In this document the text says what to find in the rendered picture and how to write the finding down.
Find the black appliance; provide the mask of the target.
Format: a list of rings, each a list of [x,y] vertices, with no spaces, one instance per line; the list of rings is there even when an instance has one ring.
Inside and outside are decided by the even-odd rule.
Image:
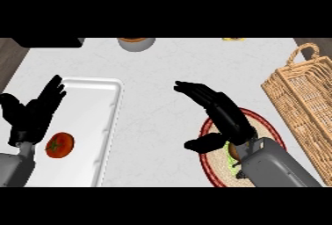
[[[82,38],[14,38],[20,47],[26,48],[63,48],[81,47]]]

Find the wicker basket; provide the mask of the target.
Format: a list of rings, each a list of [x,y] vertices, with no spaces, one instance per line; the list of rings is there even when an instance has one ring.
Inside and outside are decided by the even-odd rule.
[[[332,60],[314,43],[290,53],[261,84],[318,176],[332,186]]]

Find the round beige red-rimmed placemat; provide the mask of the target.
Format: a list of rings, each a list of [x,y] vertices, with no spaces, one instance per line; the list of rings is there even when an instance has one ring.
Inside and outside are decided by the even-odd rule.
[[[282,137],[264,117],[245,108],[242,108],[240,111],[243,112],[245,117],[256,130],[258,137],[271,138],[279,143],[282,148],[286,149]],[[225,144],[221,149],[217,149],[206,154],[200,154],[199,161],[209,182],[217,187],[254,187],[254,184],[248,178],[236,178],[230,175]]]

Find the grey cup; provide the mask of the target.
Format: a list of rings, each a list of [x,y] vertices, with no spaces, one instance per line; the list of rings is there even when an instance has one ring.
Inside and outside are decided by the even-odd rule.
[[[128,52],[141,52],[155,44],[155,38],[119,38],[118,43]]]

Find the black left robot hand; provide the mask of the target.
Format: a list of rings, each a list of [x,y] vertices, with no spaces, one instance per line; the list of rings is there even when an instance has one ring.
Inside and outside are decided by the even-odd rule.
[[[66,95],[62,77],[54,75],[40,95],[23,105],[17,98],[9,94],[0,94],[0,106],[3,118],[10,124],[7,144],[16,147],[22,142],[37,144],[41,142],[53,114]]]

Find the red tomato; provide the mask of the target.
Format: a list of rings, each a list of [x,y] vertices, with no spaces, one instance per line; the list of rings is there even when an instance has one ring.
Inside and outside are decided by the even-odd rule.
[[[45,153],[51,158],[65,157],[73,149],[73,137],[68,133],[56,133],[47,143]]]

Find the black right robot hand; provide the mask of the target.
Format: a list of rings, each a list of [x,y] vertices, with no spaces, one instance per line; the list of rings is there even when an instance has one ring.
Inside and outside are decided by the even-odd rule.
[[[215,92],[202,83],[175,81],[174,90],[186,94],[203,107],[206,115],[218,129],[217,133],[202,135],[184,143],[184,148],[206,154],[220,149],[225,142],[242,145],[255,135],[251,123],[230,98]]]

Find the white rectangular tray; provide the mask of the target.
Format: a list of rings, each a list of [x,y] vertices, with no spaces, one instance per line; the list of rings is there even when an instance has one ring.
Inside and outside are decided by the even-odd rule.
[[[122,82],[113,78],[66,77],[66,96],[53,114],[42,141],[35,146],[29,187],[88,187],[103,181],[112,146],[113,124],[122,100]],[[65,132],[73,148],[62,158],[47,156],[51,136]]]

